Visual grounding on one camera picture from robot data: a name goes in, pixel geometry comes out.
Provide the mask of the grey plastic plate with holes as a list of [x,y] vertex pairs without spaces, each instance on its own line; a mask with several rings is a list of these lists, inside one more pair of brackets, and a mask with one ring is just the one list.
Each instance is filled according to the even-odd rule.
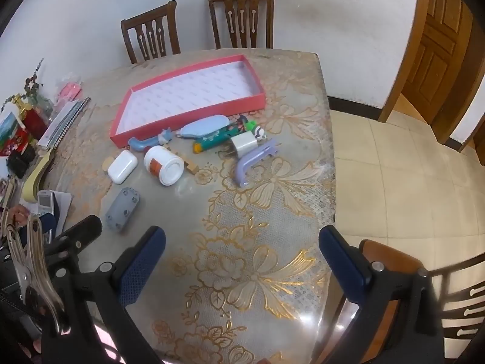
[[139,201],[140,195],[135,189],[131,187],[122,188],[105,214],[107,227],[115,232],[121,232]]

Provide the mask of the dark wooden chair left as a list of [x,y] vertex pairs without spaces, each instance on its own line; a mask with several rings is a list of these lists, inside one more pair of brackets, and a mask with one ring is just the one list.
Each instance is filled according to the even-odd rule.
[[138,61],[129,35],[130,30],[135,31],[135,39],[138,43],[141,57],[145,61],[167,55],[168,50],[165,43],[164,22],[167,24],[172,54],[181,53],[176,23],[176,8],[177,2],[170,0],[158,8],[121,20],[122,37],[127,55],[132,64],[137,64]]

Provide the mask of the green printed lighter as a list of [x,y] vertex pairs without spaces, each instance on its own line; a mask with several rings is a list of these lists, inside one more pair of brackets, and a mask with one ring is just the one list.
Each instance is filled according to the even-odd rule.
[[203,151],[220,146],[230,138],[240,134],[242,130],[237,124],[229,124],[221,129],[211,132],[203,137],[197,138],[192,144],[194,154],[200,154]]

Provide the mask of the brown wooden door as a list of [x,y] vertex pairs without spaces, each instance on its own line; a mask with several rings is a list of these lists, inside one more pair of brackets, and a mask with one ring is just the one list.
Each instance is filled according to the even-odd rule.
[[410,37],[378,120],[386,122],[403,95],[437,141],[462,150],[452,132],[484,76],[484,31],[464,0],[417,0]]

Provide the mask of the lilac plastic handle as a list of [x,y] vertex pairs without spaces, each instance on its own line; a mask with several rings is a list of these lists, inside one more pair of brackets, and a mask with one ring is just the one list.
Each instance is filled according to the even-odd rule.
[[234,169],[234,181],[239,187],[247,185],[247,170],[261,162],[264,157],[275,156],[278,153],[278,143],[275,139],[267,140],[264,144],[245,154],[238,160]]

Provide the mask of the dark wooden chair right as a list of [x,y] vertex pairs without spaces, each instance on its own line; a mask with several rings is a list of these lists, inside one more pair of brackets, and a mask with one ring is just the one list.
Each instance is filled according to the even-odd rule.
[[216,49],[222,48],[216,4],[224,7],[224,18],[234,49],[257,48],[260,3],[266,4],[266,48],[274,47],[275,0],[207,0]]

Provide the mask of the white USB charger plug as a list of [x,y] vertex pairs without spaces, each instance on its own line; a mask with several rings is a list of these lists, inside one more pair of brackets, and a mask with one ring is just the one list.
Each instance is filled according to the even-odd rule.
[[258,142],[252,132],[240,133],[229,140],[229,154],[235,155],[238,159],[257,147]]

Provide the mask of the metal spring clamp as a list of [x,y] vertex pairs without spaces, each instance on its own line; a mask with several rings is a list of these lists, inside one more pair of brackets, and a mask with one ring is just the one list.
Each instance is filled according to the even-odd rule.
[[44,237],[40,217],[30,214],[26,222],[26,245],[23,247],[20,235],[13,224],[6,227],[7,245],[16,277],[26,304],[28,292],[34,292],[47,306],[56,335],[69,330],[64,323],[65,307],[53,286],[44,255]]

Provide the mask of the light blue correction tape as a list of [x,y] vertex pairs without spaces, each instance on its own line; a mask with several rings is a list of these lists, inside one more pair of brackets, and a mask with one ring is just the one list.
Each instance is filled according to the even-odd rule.
[[209,134],[228,126],[229,124],[229,118],[224,115],[213,115],[210,117],[204,117],[183,126],[177,131],[177,137],[188,139],[206,137]]

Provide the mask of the white jar orange label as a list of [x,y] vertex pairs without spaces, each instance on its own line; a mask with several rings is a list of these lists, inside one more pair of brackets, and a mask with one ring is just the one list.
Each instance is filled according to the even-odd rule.
[[144,156],[144,166],[150,175],[156,177],[166,187],[175,184],[185,169],[182,158],[164,146],[149,148]]

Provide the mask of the pink shallow cardboard tray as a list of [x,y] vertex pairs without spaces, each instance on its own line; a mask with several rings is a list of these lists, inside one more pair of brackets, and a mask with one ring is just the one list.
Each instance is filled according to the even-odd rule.
[[265,107],[266,93],[255,69],[244,55],[231,55],[181,67],[129,88],[109,137],[123,148],[133,137],[144,140],[201,118]]

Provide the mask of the round wooden disc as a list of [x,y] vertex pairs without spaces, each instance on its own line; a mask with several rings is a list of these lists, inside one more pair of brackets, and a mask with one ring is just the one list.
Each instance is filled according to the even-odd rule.
[[109,169],[109,167],[110,167],[110,165],[113,163],[113,161],[114,161],[114,157],[113,157],[113,156],[109,156],[109,157],[107,157],[107,158],[104,160],[104,162],[102,163],[102,170],[103,170],[104,172],[107,172],[107,171],[108,171],[108,169]]

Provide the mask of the wooden puzzle piece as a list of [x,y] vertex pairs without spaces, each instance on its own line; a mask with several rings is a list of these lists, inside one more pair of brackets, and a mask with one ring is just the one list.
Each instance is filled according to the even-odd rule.
[[197,172],[199,171],[199,166],[196,163],[194,163],[192,160],[190,160],[187,157],[187,155],[185,155],[181,151],[176,150],[175,148],[169,146],[168,144],[164,145],[164,148],[166,148],[167,150],[169,150],[173,154],[177,155],[180,159],[182,159],[182,161],[184,162],[185,168],[187,169],[187,171],[190,174],[192,174],[192,175],[197,174]]

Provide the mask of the white earbud case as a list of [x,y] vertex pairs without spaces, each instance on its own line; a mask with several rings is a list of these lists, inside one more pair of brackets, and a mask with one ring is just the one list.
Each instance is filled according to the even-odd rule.
[[123,150],[110,164],[107,174],[114,184],[121,185],[137,166],[138,158],[135,154],[129,150]]

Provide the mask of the pink packet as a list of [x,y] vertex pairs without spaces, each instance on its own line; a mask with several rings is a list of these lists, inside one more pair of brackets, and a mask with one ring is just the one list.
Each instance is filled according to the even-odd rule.
[[68,82],[58,94],[58,103],[73,101],[81,92],[81,85],[76,82]]

